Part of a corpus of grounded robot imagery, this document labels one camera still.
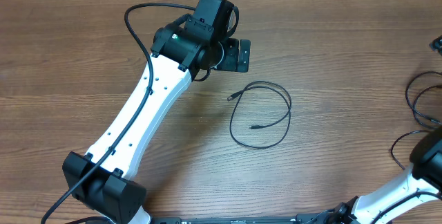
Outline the black usb cable thick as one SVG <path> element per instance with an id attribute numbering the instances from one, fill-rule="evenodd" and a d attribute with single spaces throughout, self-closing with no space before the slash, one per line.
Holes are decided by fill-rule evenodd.
<path id="1" fill-rule="evenodd" d="M 405 102 L 412 117 L 424 129 L 441 126 L 441 72 L 415 75 L 405 87 Z"/>

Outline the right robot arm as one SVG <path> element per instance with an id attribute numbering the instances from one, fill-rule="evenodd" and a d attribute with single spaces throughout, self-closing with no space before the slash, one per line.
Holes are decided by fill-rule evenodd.
<path id="1" fill-rule="evenodd" d="M 400 138 L 424 133 L 410 154 L 410 165 L 401 166 L 403 172 L 376 191 L 356 196 L 347 203 L 326 210 L 309 219 L 308 223 L 391 223 L 407 211 L 430 201 L 441 200 L 441 121 L 416 109 L 422 94 L 441 88 L 440 84 L 423 89 L 411 101 L 411 85 L 424 75 L 438 75 L 437 71 L 426 71 L 416 75 L 405 88 L 405 100 L 414 119 L 424 130 L 411 131 Z"/>

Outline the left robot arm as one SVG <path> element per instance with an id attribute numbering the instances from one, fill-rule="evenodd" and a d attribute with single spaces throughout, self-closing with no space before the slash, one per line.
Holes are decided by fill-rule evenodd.
<path id="1" fill-rule="evenodd" d="M 248 71 L 251 43 L 233 37 L 238 22 L 230 1 L 199 0 L 143 48 L 146 68 L 113 123 L 85 154 L 71 152 L 62 165 L 68 195 L 97 212 L 87 223 L 151 222 L 143 207 L 146 189 L 134 181 L 142 156 L 200 71 Z"/>

